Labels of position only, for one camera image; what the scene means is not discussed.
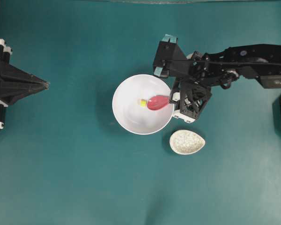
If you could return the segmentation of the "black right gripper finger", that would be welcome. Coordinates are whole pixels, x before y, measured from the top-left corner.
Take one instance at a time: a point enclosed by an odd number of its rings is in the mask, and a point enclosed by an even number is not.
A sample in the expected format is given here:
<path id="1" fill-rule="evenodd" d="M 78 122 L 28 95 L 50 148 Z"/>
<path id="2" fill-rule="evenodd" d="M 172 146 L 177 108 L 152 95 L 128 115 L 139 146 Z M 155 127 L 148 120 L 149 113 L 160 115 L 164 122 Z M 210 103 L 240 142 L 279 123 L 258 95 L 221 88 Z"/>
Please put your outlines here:
<path id="1" fill-rule="evenodd" d="M 154 69 L 154 76 L 159 78 L 168 78 L 169 77 L 169 70 L 163 67 L 156 67 Z"/>
<path id="2" fill-rule="evenodd" d="M 162 38 L 162 41 L 176 44 L 177 43 L 177 37 L 173 36 L 173 35 L 165 34 L 164 37 Z"/>

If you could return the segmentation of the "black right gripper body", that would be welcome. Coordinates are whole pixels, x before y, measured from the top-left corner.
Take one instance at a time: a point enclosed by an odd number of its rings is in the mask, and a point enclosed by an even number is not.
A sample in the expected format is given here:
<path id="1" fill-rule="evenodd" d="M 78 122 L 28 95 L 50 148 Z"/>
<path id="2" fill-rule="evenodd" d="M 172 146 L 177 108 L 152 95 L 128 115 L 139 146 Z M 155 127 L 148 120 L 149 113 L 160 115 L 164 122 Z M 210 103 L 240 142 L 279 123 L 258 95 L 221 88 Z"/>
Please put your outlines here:
<path id="1" fill-rule="evenodd" d="M 207 76 L 208 53 L 202 54 L 194 51 L 186 57 L 178 44 L 169 42 L 159 42 L 155 59 L 153 62 L 153 71 L 156 67 L 162 67 L 169 70 L 169 77 L 174 77 L 183 82 L 197 82 L 200 84 L 202 77 Z"/>

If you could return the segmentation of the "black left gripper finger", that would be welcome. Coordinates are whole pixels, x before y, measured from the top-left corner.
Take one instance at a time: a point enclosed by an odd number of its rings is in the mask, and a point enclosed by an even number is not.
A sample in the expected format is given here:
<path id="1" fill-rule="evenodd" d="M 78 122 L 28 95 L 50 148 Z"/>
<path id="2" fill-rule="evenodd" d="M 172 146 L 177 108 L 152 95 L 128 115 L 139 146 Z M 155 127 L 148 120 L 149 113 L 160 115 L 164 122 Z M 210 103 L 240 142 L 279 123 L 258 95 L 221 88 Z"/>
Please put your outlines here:
<path id="1" fill-rule="evenodd" d="M 26 82 L 26 83 L 37 83 L 47 85 L 48 82 L 34 76 L 33 74 L 26 73 L 6 62 L 0 60 L 0 77 L 3 79 Z"/>
<path id="2" fill-rule="evenodd" d="M 18 100 L 49 88 L 49 83 L 0 82 L 0 104 L 8 107 Z"/>

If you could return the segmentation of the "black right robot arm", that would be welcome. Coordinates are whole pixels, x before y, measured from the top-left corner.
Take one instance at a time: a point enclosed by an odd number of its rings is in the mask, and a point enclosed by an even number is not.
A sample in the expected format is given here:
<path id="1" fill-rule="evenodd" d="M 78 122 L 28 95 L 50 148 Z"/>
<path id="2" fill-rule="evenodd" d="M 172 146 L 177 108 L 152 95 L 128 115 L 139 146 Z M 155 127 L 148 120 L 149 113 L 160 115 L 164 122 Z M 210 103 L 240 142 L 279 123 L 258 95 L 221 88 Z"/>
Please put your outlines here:
<path id="1" fill-rule="evenodd" d="M 241 76 L 257 81 L 264 89 L 281 89 L 281 45 L 245 45 L 219 53 L 185 55 L 177 38 L 166 35 L 159 42 L 153 71 L 159 78 L 175 77 L 178 82 L 206 89 L 228 89 Z"/>

